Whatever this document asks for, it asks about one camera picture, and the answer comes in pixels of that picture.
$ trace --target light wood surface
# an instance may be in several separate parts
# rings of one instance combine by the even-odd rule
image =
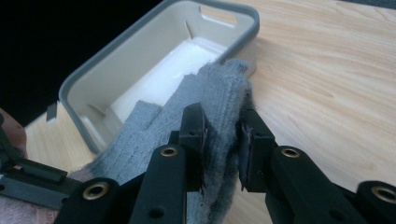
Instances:
[[[331,0],[231,0],[255,7],[260,115],[334,183],[396,185],[396,11]],[[59,105],[27,127],[28,155],[65,170],[92,159]],[[225,223],[272,223],[263,194],[235,190]]]

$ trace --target gray plastic bin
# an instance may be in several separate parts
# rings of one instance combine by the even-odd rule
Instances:
[[[206,63],[230,58],[254,63],[259,28],[251,7],[165,0],[72,73],[60,100],[88,147],[100,152],[136,101],[164,105],[183,76]]]

